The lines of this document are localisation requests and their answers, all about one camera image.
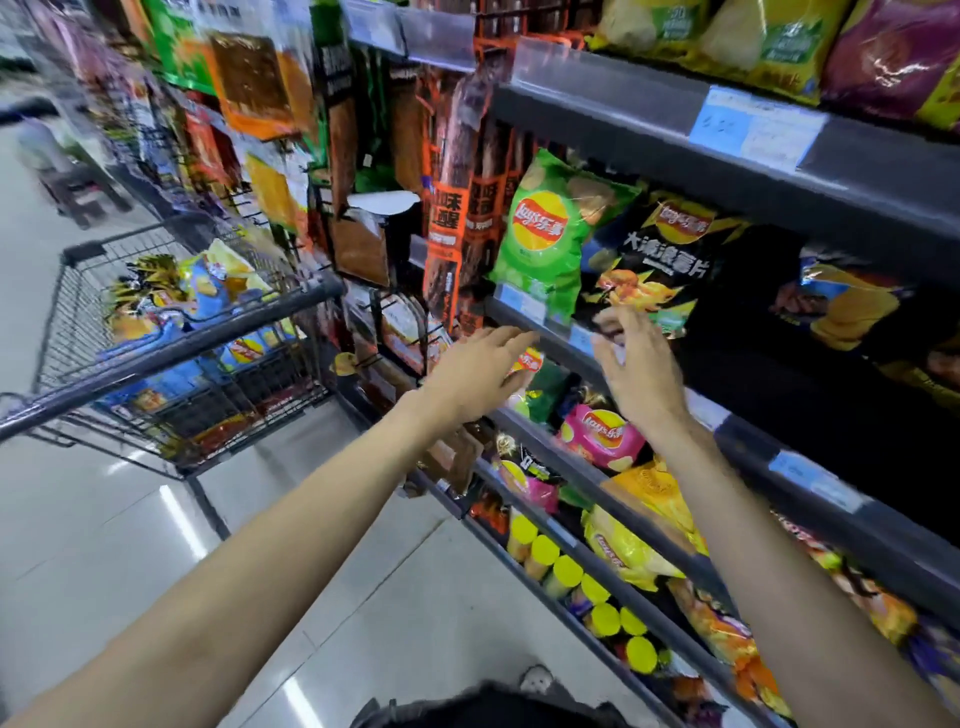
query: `hand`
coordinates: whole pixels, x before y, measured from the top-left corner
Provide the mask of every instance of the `hand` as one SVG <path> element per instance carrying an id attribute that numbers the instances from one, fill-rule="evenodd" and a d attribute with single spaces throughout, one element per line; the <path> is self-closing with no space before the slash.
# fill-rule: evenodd
<path id="1" fill-rule="evenodd" d="M 630 305 L 607 308 L 593 320 L 604 333 L 622 332 L 614 341 L 624 344 L 623 364 L 604 336 L 593 336 L 593 353 L 623 416 L 652 442 L 692 424 L 684 378 L 660 329 Z"/>
<path id="2" fill-rule="evenodd" d="M 418 390 L 417 408 L 448 431 L 477 420 L 530 383 L 528 372 L 513 372 L 520 355 L 537 341 L 516 327 L 482 328 L 444 352 Z"/>

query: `yellow chip bag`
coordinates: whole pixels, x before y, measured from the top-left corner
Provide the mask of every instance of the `yellow chip bag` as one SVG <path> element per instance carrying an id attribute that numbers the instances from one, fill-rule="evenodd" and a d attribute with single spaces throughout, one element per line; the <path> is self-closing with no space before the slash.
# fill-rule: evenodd
<path id="1" fill-rule="evenodd" d="M 725 0 L 688 65 L 816 105 L 827 53 L 849 5 L 849 0 Z"/>

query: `shopping cart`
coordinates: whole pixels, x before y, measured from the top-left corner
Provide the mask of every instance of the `shopping cart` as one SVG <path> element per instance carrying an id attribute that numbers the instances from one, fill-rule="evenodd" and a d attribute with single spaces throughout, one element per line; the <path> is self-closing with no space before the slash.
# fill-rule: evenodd
<path id="1" fill-rule="evenodd" d="M 186 260 L 215 238 L 250 263 L 260 291 L 206 319 L 162 306 L 153 312 L 160 330 L 170 322 L 177 331 L 115 346 L 105 310 L 127 264 L 143 255 Z M 317 306 L 342 293 L 332 273 L 307 270 L 256 231 L 195 213 L 67 248 L 34 392 L 4 397 L 0 443 L 27 434 L 84 445 L 183 480 L 225 539 L 198 477 L 330 396 L 333 351 Z"/>

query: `left hand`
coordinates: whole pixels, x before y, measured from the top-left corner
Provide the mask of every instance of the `left hand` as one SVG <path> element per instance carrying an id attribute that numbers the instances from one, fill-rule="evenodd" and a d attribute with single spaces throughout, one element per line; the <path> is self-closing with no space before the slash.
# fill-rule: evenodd
<path id="1" fill-rule="evenodd" d="M 443 430 L 483 417 L 529 383 L 528 372 L 510 369 L 537 339 L 516 327 L 482 328 L 460 339 L 418 390 L 417 409 Z"/>

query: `price tag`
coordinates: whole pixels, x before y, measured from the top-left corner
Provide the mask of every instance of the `price tag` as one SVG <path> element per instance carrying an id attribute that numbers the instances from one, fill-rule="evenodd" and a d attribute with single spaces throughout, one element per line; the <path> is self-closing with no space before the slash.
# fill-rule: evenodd
<path id="1" fill-rule="evenodd" d="M 770 470 L 792 483 L 806 488 L 847 513 L 856 511 L 870 499 L 847 485 L 843 480 L 798 452 L 781 450 L 770 463 Z"/>
<path id="2" fill-rule="evenodd" d="M 537 324 L 542 324 L 546 320 L 546 303 L 538 301 L 533 296 L 514 288 L 512 285 L 502 283 L 497 298 L 503 302 L 504 305 L 523 314 Z"/>
<path id="3" fill-rule="evenodd" d="M 714 432 L 730 416 L 730 410 L 721 407 L 715 401 L 708 400 L 692 389 L 686 390 L 686 406 L 698 423 Z"/>
<path id="4" fill-rule="evenodd" d="M 690 130 L 690 143 L 793 172 L 827 123 L 820 111 L 712 86 Z"/>
<path id="5" fill-rule="evenodd" d="M 587 356 L 593 356 L 593 342 L 590 340 L 592 335 L 589 329 L 574 324 L 570 327 L 570 337 L 567 339 L 567 343 Z"/>

